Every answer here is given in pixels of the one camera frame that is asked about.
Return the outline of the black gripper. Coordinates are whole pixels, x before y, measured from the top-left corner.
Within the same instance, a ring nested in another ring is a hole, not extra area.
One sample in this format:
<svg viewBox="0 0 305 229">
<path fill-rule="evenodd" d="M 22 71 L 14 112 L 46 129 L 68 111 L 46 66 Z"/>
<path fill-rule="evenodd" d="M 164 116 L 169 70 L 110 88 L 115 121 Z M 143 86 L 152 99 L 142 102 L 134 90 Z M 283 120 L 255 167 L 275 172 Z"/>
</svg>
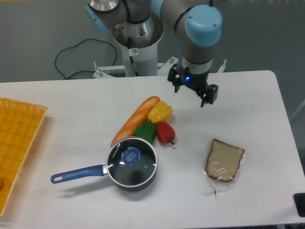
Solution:
<svg viewBox="0 0 305 229">
<path fill-rule="evenodd" d="M 174 64 L 169 69 L 167 80 L 174 86 L 175 93 L 179 91 L 180 86 L 185 85 L 197 94 L 201 94 L 200 107 L 204 107 L 205 104 L 213 104 L 218 96 L 218 85 L 207 84 L 208 74 L 209 70 L 201 74 L 194 74 L 191 73 L 188 66 L 179 68 L 178 64 Z"/>
</svg>

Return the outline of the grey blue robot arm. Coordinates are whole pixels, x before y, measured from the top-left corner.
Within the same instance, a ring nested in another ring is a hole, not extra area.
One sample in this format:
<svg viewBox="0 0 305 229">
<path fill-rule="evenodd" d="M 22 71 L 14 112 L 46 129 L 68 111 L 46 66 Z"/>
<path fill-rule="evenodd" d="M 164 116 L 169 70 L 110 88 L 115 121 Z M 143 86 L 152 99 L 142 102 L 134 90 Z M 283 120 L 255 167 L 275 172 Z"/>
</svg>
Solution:
<svg viewBox="0 0 305 229">
<path fill-rule="evenodd" d="M 213 0 L 90 0 L 88 17 L 99 31 L 111 31 L 120 45 L 125 75 L 155 76 L 158 42 L 167 24 L 183 41 L 181 62 L 168 73 L 176 90 L 184 85 L 213 104 L 218 86 L 208 84 L 214 47 L 222 34 L 223 18 Z"/>
</svg>

